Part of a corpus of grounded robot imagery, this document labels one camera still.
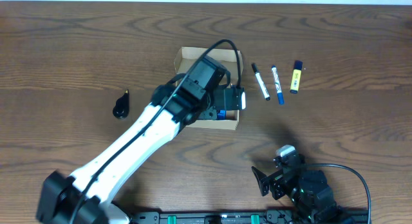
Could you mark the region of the blue whiteboard marker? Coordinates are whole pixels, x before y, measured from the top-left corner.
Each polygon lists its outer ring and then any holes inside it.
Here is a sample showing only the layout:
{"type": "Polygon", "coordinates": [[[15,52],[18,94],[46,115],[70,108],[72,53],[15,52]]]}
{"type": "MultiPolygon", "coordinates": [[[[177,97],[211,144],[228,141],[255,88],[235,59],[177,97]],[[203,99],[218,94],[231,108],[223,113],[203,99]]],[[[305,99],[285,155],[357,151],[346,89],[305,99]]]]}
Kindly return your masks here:
{"type": "Polygon", "coordinates": [[[278,98],[279,104],[283,105],[285,103],[285,101],[284,101],[284,98],[283,98],[283,92],[282,92],[282,89],[281,89],[281,83],[280,83],[279,75],[278,75],[277,68],[276,68],[275,65],[273,65],[271,67],[271,71],[272,71],[273,78],[274,78],[274,84],[275,84],[275,87],[276,87],[276,93],[277,93],[277,98],[278,98]]]}

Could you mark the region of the yellow highlighter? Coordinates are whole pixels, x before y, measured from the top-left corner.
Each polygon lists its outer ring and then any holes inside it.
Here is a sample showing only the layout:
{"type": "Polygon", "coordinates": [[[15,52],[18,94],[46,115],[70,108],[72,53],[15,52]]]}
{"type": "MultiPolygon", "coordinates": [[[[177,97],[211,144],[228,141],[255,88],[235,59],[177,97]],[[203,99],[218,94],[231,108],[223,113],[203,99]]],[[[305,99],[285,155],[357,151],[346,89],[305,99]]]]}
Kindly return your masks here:
{"type": "Polygon", "coordinates": [[[292,80],[290,83],[290,92],[293,94],[297,94],[299,91],[302,68],[303,68],[303,63],[301,61],[294,62],[292,80]]]}

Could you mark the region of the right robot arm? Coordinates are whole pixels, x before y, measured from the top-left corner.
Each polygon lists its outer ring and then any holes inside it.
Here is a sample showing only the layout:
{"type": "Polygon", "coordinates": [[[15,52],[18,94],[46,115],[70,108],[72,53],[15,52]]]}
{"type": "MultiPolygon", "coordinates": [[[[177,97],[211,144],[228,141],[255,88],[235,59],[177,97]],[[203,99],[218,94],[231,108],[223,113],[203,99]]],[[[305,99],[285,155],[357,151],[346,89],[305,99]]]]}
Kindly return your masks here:
{"type": "Polygon", "coordinates": [[[296,208],[294,219],[300,223],[355,223],[338,206],[325,174],[307,169],[302,154],[293,151],[275,157],[274,162],[279,170],[268,176],[252,167],[262,196],[271,194],[275,200],[287,196],[296,208]]]}

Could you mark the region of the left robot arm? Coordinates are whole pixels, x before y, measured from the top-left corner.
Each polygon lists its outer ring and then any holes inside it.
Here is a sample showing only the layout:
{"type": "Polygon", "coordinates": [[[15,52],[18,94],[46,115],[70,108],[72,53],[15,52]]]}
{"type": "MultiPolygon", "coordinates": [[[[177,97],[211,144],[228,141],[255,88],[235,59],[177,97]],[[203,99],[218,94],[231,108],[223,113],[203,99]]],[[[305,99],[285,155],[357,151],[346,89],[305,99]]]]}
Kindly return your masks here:
{"type": "Polygon", "coordinates": [[[158,86],[136,122],[105,151],[64,177],[51,173],[41,190],[36,219],[41,223],[130,223],[113,204],[128,178],[161,146],[205,111],[230,72],[206,56],[187,73],[158,86]]]}

